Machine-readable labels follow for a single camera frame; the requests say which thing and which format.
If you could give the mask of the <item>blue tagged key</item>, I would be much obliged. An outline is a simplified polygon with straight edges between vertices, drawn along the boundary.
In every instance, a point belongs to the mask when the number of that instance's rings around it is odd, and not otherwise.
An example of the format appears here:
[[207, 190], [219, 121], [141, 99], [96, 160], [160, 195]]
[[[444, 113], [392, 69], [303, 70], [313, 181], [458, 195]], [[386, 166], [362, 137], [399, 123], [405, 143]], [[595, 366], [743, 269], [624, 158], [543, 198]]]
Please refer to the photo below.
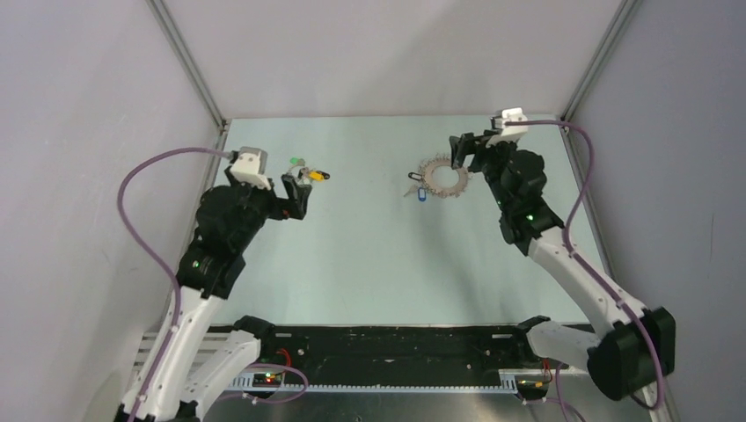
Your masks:
[[428, 192], [423, 186], [412, 185], [404, 193], [404, 197], [416, 198], [419, 202], [425, 202], [428, 198]]

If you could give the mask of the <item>yellow key tag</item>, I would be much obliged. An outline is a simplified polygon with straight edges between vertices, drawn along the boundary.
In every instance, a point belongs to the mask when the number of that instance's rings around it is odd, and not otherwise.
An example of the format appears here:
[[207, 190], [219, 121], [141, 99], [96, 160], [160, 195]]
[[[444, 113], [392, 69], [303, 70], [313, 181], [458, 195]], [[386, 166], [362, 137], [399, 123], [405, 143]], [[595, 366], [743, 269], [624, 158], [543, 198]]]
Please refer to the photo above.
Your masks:
[[329, 179], [329, 175], [327, 173], [317, 170], [309, 171], [308, 177], [315, 181], [324, 181]]

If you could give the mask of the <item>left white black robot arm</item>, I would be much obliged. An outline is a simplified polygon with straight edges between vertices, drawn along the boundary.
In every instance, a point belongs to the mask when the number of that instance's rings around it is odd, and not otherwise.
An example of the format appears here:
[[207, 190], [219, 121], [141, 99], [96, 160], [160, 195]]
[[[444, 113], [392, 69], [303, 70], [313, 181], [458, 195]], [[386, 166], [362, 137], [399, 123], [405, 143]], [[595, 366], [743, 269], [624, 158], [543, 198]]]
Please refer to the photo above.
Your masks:
[[175, 273], [177, 287], [167, 318], [134, 386], [115, 416], [118, 421], [200, 421], [229, 383], [254, 363], [267, 366], [278, 354], [269, 322], [244, 316], [222, 347], [191, 369], [217, 311], [245, 268], [244, 252], [267, 220], [302, 220], [312, 187], [282, 175], [287, 195], [234, 178], [202, 196], [197, 227]]

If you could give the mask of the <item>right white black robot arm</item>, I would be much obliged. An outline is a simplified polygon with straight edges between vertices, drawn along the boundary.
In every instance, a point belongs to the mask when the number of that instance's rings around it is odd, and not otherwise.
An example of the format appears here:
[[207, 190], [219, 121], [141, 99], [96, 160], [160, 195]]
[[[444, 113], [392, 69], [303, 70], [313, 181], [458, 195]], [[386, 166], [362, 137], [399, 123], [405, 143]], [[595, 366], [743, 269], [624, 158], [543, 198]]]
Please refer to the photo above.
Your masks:
[[501, 211], [501, 233], [524, 256], [549, 273], [589, 320], [591, 332], [536, 316], [517, 325], [513, 360], [534, 367], [543, 358], [587, 372], [609, 399], [619, 401], [675, 369], [675, 318], [664, 307], [650, 309], [609, 275], [591, 265], [567, 223], [543, 198], [545, 161], [497, 132], [452, 136], [450, 166], [484, 176]]

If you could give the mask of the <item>metal disc with keyrings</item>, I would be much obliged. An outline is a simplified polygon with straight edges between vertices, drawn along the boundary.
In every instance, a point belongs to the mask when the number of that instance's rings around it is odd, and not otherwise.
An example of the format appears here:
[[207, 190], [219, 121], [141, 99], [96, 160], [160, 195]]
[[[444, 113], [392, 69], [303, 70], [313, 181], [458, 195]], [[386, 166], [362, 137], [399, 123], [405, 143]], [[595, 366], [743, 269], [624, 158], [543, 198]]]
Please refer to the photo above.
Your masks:
[[444, 154], [423, 160], [416, 173], [425, 190], [442, 199], [460, 196], [470, 181], [469, 172], [465, 168], [453, 169], [450, 157]]

